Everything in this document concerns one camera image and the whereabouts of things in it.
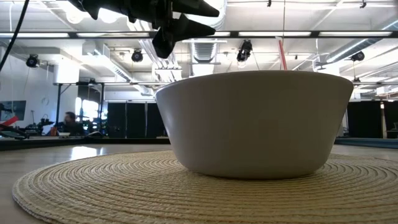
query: black robotic arm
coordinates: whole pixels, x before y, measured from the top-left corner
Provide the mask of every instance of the black robotic arm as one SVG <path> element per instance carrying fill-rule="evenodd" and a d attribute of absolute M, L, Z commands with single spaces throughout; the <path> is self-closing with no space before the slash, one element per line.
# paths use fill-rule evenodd
<path fill-rule="evenodd" d="M 137 19 L 149 22 L 153 29 L 159 29 L 152 43 L 157 56 L 167 58 L 175 43 L 181 40 L 213 35 L 215 30 L 201 23 L 191 21 L 184 14 L 218 17 L 220 12 L 204 0 L 69 0 L 79 10 L 88 12 L 98 19 L 101 8 L 128 16 L 130 22 Z M 173 12 L 181 12 L 179 19 Z"/>

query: table surface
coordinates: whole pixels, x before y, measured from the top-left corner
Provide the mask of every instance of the table surface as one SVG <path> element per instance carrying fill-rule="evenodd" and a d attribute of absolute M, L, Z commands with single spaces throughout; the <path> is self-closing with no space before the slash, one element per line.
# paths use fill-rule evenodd
<path fill-rule="evenodd" d="M 59 162 L 117 152 L 170 150 L 170 145 L 87 145 L 0 152 L 0 217 L 3 224 L 43 223 L 23 211 L 12 199 L 12 186 L 24 174 Z M 397 149 L 334 146 L 332 153 L 398 161 Z"/>

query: beige placemat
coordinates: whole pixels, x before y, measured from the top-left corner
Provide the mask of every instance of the beige placemat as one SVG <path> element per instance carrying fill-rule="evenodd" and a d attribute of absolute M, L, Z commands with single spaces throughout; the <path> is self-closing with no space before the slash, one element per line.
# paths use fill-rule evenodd
<path fill-rule="evenodd" d="M 13 194 L 49 223 L 398 223 L 397 175 L 396 162 L 331 155 L 307 177 L 233 180 L 139 152 L 39 169 Z"/>

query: white wall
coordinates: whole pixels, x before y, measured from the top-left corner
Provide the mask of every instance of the white wall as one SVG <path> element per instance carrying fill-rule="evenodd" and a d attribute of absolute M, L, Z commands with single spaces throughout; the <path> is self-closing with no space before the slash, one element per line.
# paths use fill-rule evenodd
<path fill-rule="evenodd" d="M 47 77 L 46 68 L 31 69 L 23 60 L 13 56 L 8 57 L 0 73 L 0 101 L 26 100 L 25 118 L 23 121 L 18 121 L 17 126 L 24 128 L 33 123 L 32 110 L 36 123 L 40 122 L 44 114 L 47 114 L 51 121 L 55 121 L 58 88 L 53 85 L 53 79 L 54 73 L 49 72 Z M 62 95 L 61 120 L 64 112 L 75 110 L 76 97 L 77 87 L 71 87 Z"/>

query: black partition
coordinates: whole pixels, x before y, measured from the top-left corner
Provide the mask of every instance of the black partition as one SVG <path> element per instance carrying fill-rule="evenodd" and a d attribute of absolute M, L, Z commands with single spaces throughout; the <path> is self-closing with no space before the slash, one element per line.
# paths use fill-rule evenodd
<path fill-rule="evenodd" d="M 126 104 L 108 104 L 108 133 L 110 138 L 126 137 Z"/>
<path fill-rule="evenodd" d="M 166 136 L 164 123 L 156 103 L 148 103 L 147 115 L 147 138 Z"/>
<path fill-rule="evenodd" d="M 387 137 L 396 139 L 398 136 L 398 102 L 384 102 Z"/>
<path fill-rule="evenodd" d="M 380 101 L 351 102 L 347 107 L 349 136 L 382 138 Z"/>
<path fill-rule="evenodd" d="M 109 103 L 110 138 L 156 138 L 167 136 L 156 103 Z"/>
<path fill-rule="evenodd" d="M 145 138 L 145 103 L 127 104 L 127 138 Z"/>

